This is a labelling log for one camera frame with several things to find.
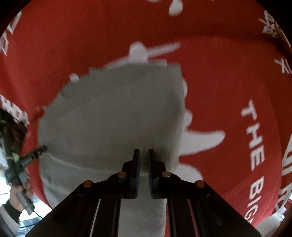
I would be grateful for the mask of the grey small garment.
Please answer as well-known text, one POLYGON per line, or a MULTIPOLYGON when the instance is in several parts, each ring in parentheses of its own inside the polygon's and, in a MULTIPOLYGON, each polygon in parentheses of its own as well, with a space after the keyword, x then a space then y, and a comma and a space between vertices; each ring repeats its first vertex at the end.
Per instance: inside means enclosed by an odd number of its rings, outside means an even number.
POLYGON ((147 153, 178 166, 185 102, 177 64, 98 69, 70 83, 39 121, 45 197, 56 207, 85 180, 100 182, 141 152, 139 195, 123 200, 120 236, 164 236, 166 202, 149 194, 147 153))

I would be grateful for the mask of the red printed bed cover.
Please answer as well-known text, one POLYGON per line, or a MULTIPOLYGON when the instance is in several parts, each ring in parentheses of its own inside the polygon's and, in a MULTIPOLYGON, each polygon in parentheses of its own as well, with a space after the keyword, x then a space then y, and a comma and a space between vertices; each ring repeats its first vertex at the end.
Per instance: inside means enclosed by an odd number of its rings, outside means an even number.
MULTIPOLYGON (((291 1, 1 1, 1 174, 44 145, 39 121, 65 86, 140 64, 180 66, 183 131, 166 170, 205 182, 163 199, 164 236, 260 236, 291 196, 291 1)), ((24 188, 51 212, 28 236, 120 236, 122 201, 138 197, 100 198, 83 181, 53 208, 46 153, 24 188)), ((149 179, 148 153, 147 167, 149 179)), ((9 185, 1 236, 17 235, 25 210, 9 185)))

